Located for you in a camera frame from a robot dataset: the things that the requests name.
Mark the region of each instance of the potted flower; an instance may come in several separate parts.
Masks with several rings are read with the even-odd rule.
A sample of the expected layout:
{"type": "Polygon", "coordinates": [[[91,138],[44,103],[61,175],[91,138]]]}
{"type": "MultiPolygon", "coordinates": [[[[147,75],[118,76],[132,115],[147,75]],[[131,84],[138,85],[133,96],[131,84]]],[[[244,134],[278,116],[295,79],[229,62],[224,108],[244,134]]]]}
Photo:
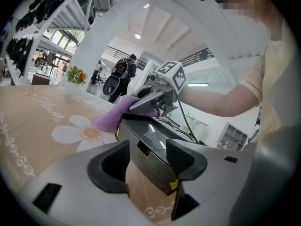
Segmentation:
{"type": "Polygon", "coordinates": [[[70,70],[67,72],[68,79],[66,82],[66,92],[68,94],[75,94],[78,86],[81,84],[84,86],[86,83],[88,75],[84,73],[82,70],[79,70],[77,66],[70,67],[70,70]]]}

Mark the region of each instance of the railing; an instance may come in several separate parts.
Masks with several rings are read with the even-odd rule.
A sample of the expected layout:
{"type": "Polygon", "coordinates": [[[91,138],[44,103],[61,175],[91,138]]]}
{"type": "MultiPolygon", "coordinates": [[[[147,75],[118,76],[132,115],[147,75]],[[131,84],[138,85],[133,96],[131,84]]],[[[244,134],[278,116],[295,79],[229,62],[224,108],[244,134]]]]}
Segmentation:
{"type": "Polygon", "coordinates": [[[209,58],[213,58],[214,55],[212,54],[212,52],[208,49],[205,48],[199,52],[196,52],[192,55],[187,56],[186,58],[180,60],[180,62],[182,63],[183,67],[189,66],[191,64],[209,59],[209,58]]]}
{"type": "MultiPolygon", "coordinates": [[[[110,55],[114,58],[117,58],[117,59],[123,59],[123,58],[128,58],[130,57],[129,54],[125,53],[125,52],[122,52],[118,49],[115,49],[115,48],[112,48],[110,46],[108,46],[105,50],[104,50],[104,53],[107,54],[107,55],[110,55]]],[[[144,70],[145,66],[146,66],[146,63],[139,60],[139,59],[136,59],[135,61],[135,64],[137,66],[137,69],[140,69],[140,70],[144,70]]]]}

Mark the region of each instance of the white vase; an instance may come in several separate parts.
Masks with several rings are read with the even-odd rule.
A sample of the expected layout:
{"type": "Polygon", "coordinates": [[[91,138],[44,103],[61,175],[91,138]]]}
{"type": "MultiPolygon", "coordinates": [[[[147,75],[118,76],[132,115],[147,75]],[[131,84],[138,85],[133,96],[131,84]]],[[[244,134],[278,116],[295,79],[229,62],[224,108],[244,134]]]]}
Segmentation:
{"type": "Polygon", "coordinates": [[[65,83],[65,93],[68,95],[75,95],[76,92],[79,90],[79,84],[72,83],[70,81],[66,81],[65,83]]]}

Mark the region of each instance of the cabinet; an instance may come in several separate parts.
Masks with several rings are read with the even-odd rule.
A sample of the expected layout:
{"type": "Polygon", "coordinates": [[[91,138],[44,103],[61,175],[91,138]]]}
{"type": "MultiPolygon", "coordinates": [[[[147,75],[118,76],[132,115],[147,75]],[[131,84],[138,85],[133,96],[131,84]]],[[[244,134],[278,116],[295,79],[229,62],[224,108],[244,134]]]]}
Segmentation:
{"type": "Polygon", "coordinates": [[[248,135],[246,133],[227,122],[217,141],[217,147],[226,150],[241,151],[247,138],[248,135]]]}

